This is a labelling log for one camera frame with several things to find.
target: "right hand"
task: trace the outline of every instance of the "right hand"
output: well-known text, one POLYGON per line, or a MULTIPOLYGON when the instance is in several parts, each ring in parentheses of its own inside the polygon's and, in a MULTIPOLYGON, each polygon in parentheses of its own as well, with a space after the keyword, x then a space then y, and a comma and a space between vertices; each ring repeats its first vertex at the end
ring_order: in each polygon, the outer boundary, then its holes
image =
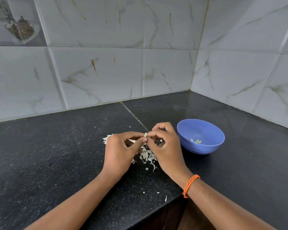
POLYGON ((147 134, 147 146, 157 157, 161 169, 182 189, 193 176, 182 156, 180 140, 171 123, 157 123, 147 134), (165 144, 158 147, 152 138, 163 139, 165 144))

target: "forearm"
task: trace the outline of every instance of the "forearm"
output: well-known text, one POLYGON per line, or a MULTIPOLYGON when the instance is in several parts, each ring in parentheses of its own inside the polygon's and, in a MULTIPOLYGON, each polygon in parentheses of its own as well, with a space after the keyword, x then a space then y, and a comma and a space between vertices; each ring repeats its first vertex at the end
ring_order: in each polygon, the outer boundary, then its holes
POLYGON ((26 230, 78 230, 117 181, 101 172, 73 196, 42 216, 26 230))
POLYGON ((275 230, 200 179, 192 183, 188 196, 217 230, 275 230))

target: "hand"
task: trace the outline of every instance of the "hand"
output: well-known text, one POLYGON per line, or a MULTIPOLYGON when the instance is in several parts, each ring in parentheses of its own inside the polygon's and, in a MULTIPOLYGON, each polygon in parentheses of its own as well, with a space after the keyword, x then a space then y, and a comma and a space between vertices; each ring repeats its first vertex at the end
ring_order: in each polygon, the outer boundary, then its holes
POLYGON ((129 169, 132 159, 143 143, 146 143, 146 138, 140 132, 129 131, 108 137, 101 174, 106 174, 115 183, 118 182, 129 169))
POLYGON ((182 156, 180 140, 171 123, 157 123, 147 134, 147 146, 157 157, 161 169, 182 189, 193 176, 182 156), (154 140, 163 139, 165 144, 158 147, 154 140))

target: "brown stain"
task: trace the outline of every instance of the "brown stain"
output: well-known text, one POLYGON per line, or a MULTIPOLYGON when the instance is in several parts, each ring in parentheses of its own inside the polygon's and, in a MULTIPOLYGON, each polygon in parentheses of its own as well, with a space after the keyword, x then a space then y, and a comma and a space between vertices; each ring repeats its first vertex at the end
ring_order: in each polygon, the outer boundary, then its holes
POLYGON ((169 13, 169 27, 171 28, 171 38, 173 38, 173 30, 172 30, 171 13, 169 13))
POLYGON ((83 14, 81 13, 81 11, 80 11, 79 8, 77 7, 75 1, 74 1, 74 0, 71 0, 71 1, 72 1, 72 3, 74 4, 74 6, 76 7, 76 9, 78 10, 78 12, 81 14, 81 17, 82 17, 84 20, 86 20, 86 18, 83 16, 83 14))
POLYGON ((93 66, 93 68, 95 70, 96 76, 98 77, 98 74, 97 74, 97 71, 96 71, 96 67, 95 67, 95 62, 94 62, 93 59, 91 60, 91 62, 92 62, 92 66, 93 66))

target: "left hand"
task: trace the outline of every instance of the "left hand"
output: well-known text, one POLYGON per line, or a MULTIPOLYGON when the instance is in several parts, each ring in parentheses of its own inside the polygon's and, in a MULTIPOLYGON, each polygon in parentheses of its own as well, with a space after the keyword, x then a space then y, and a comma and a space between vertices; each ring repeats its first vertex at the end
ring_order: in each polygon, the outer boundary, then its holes
POLYGON ((106 174, 115 183, 118 182, 127 172, 132 159, 144 143, 146 143, 146 138, 140 132, 129 131, 109 136, 106 144, 104 167, 101 173, 106 174), (132 144, 129 139, 137 141, 132 144))

